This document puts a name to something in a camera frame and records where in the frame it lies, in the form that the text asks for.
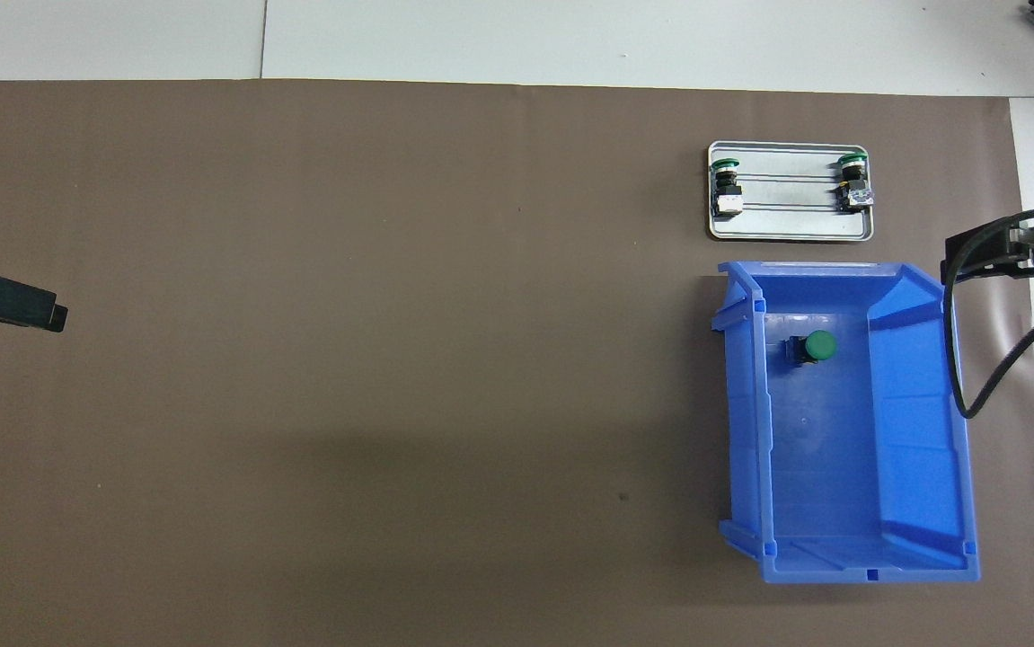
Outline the silver metal tray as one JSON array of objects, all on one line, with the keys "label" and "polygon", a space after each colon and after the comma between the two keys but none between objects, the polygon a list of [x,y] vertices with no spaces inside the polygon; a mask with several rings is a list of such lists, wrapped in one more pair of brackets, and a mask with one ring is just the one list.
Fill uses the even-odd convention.
[{"label": "silver metal tray", "polygon": [[[866,148],[717,140],[705,152],[707,234],[739,241],[840,244],[869,241],[875,230],[875,204],[856,213],[845,212],[838,205],[837,160],[846,153],[866,153]],[[721,158],[739,160],[738,183],[743,189],[744,209],[738,216],[714,216],[711,164]],[[866,170],[872,185],[870,157]]]}]

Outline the green push button switch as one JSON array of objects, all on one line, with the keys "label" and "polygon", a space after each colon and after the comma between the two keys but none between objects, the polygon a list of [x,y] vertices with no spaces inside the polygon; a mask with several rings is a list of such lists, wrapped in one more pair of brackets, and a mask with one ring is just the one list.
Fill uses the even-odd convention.
[{"label": "green push button switch", "polygon": [[713,161],[712,201],[714,216],[734,217],[743,212],[743,189],[738,183],[739,160],[721,158]]},{"label": "green push button switch", "polygon": [[825,363],[835,357],[837,337],[826,329],[816,329],[804,335],[792,335],[784,343],[786,360],[793,366]]},{"label": "green push button switch", "polygon": [[846,153],[837,160],[840,183],[835,193],[841,210],[856,213],[873,208],[875,196],[866,170],[868,162],[866,153]]}]

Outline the blue plastic storage bin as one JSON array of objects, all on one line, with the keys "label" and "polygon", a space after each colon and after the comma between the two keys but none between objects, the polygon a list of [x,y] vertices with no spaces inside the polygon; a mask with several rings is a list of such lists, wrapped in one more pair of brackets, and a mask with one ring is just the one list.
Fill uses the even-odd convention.
[{"label": "blue plastic storage bin", "polygon": [[[720,532],[768,584],[981,576],[968,431],[939,281],[911,263],[723,261],[729,408]],[[784,343],[826,329],[835,357]]]}]

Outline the brown paper table mat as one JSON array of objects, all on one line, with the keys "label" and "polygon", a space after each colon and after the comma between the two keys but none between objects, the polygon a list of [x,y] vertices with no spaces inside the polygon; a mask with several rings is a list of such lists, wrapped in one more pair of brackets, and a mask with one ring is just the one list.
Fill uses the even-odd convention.
[{"label": "brown paper table mat", "polygon": [[[717,140],[861,145],[874,235],[717,239]],[[1034,360],[969,430],[977,584],[723,542],[719,261],[1021,208],[1008,100],[0,82],[0,647],[1034,647]]]}]

